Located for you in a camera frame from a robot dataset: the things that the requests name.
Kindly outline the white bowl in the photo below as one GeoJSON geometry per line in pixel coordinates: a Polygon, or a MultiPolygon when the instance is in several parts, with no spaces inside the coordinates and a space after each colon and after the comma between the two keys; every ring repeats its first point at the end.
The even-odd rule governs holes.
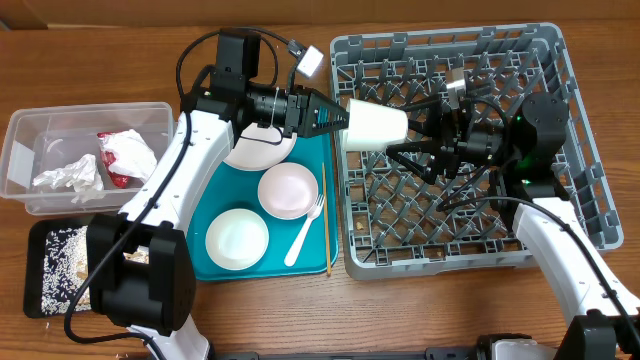
{"type": "Polygon", "coordinates": [[[248,209],[221,213],[209,225],[205,247],[209,258],[219,267],[241,271],[256,265],[269,245],[266,222],[248,209]]]}

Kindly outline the red snack wrapper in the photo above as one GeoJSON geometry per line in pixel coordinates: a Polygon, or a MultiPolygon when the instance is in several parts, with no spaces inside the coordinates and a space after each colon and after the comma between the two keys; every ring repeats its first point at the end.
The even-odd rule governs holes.
{"type": "Polygon", "coordinates": [[[101,132],[97,134],[97,138],[99,140],[99,147],[100,147],[100,157],[113,185],[116,186],[117,188],[124,189],[127,187],[130,181],[130,177],[126,175],[114,173],[109,169],[109,167],[116,161],[115,155],[104,148],[104,145],[106,143],[106,138],[110,135],[113,135],[113,132],[101,132]]]}

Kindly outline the white cup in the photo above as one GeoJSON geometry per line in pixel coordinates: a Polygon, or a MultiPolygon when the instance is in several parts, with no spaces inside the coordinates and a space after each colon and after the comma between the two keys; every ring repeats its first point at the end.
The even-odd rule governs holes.
{"type": "Polygon", "coordinates": [[[384,151],[407,137],[408,117],[402,110],[350,99],[347,112],[349,125],[340,133],[345,152],[384,151]]]}

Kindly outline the white paper napkin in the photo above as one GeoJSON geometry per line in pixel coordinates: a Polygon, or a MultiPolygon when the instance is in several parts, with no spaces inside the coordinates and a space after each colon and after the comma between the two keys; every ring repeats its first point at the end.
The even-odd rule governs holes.
{"type": "Polygon", "coordinates": [[[51,189],[72,187],[75,192],[102,191],[104,183],[97,168],[96,157],[85,154],[78,161],[62,168],[47,170],[32,180],[34,187],[51,189]]]}

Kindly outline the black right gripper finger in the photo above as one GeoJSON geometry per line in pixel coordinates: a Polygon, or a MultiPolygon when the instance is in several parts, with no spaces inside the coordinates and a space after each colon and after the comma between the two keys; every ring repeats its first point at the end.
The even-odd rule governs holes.
{"type": "Polygon", "coordinates": [[[434,183],[437,176],[444,173],[448,162],[447,147],[439,140],[390,145],[385,153],[426,183],[434,183]]]}
{"type": "Polygon", "coordinates": [[[442,97],[439,94],[430,95],[422,100],[414,103],[402,105],[400,110],[407,113],[417,113],[425,116],[423,121],[410,118],[408,127],[424,136],[440,136],[441,135],[441,119],[443,115],[442,97]]]}

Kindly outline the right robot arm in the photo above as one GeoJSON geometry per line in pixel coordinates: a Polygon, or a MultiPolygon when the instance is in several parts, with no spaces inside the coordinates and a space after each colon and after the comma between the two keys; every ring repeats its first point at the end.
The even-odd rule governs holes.
{"type": "Polygon", "coordinates": [[[549,92],[527,95],[513,116],[486,97],[465,95],[443,110],[440,96],[403,106],[425,109],[409,129],[420,142],[387,147],[387,156],[426,183],[454,176],[462,163],[489,175],[486,195],[443,198],[438,211],[488,204],[534,256],[562,307],[568,329],[557,359],[639,356],[639,299],[611,271],[583,231],[570,195],[552,169],[566,141],[570,110],[549,92]]]}

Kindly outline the white tissue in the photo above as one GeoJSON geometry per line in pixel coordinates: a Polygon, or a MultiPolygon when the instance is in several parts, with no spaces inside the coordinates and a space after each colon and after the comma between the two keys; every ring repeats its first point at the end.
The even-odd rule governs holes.
{"type": "Polygon", "coordinates": [[[118,174],[146,183],[157,166],[153,150],[135,130],[113,132],[106,138],[104,148],[112,152],[116,161],[109,169],[118,174]]]}

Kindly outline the cooked rice with peanuts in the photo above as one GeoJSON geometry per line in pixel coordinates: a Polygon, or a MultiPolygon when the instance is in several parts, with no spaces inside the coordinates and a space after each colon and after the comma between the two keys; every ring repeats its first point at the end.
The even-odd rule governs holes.
{"type": "Polygon", "coordinates": [[[88,277],[87,226],[51,231],[45,238],[41,311],[64,314],[88,277]]]}

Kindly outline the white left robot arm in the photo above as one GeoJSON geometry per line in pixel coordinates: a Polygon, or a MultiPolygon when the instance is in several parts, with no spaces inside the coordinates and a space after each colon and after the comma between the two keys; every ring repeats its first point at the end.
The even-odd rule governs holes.
{"type": "Polygon", "coordinates": [[[186,235],[212,175],[252,124],[285,137],[345,129],[349,115],[316,89],[289,80],[259,84],[262,46],[276,35],[257,27],[213,33],[216,59],[181,89],[176,133],[143,188],[86,232],[88,275],[77,290],[91,309],[143,342],[155,359],[211,359],[212,343],[191,315],[196,277],[186,235]]]}

